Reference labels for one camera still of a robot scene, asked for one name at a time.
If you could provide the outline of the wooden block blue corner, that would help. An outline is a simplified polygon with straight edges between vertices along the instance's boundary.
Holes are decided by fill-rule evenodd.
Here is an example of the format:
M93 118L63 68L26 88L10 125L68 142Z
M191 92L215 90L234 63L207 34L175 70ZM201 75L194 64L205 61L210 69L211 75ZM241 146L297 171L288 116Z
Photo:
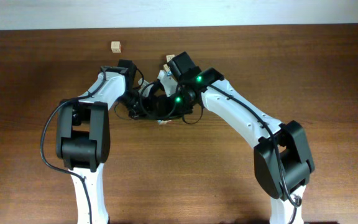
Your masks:
M159 125L165 125L168 124L169 122L172 122L172 120L157 120L157 123Z

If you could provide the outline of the far left wooden block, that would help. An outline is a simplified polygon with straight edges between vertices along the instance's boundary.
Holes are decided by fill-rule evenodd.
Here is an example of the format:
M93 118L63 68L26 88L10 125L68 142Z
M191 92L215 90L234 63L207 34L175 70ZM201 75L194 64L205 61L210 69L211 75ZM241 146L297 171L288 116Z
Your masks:
M111 51L114 54L119 54L122 52L122 46L120 41L112 41L111 42Z

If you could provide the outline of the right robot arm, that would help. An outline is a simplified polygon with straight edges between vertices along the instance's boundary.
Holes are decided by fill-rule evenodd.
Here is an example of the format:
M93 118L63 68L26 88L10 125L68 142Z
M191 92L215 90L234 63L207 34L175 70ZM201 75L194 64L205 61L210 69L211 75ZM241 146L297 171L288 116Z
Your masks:
M303 194L315 165L301 124L284 124L259 110L213 68L189 79L161 70L157 80L180 106L186 103L185 94L194 91L205 109L225 120L253 148L255 178L270 197L271 223L304 222Z

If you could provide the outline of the small top wooden block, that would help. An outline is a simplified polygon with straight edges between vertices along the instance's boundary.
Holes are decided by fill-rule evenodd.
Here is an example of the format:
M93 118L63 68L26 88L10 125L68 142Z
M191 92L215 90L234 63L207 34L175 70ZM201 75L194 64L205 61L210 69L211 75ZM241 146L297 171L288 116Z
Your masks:
M171 61L171 59L173 59L174 57L175 55L167 55L166 56L167 62Z

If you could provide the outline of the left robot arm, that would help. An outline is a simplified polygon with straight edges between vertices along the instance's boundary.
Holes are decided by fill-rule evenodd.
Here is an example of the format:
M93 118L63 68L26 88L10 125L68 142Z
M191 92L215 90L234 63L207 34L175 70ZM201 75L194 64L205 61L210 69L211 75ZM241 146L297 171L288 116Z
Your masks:
M78 223L109 223L104 202L103 169L110 151L109 110L116 102L134 108L152 93L152 84L132 82L138 68L131 62L101 67L97 80L81 96L63 100L53 111L58 116L56 154L75 188Z

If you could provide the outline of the wooden block blue side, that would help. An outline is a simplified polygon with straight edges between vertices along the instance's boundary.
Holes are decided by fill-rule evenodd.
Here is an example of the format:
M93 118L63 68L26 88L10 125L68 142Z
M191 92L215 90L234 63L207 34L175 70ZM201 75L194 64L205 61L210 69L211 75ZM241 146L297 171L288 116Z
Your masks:
M170 71L170 68L167 64L163 65L164 70L168 73Z

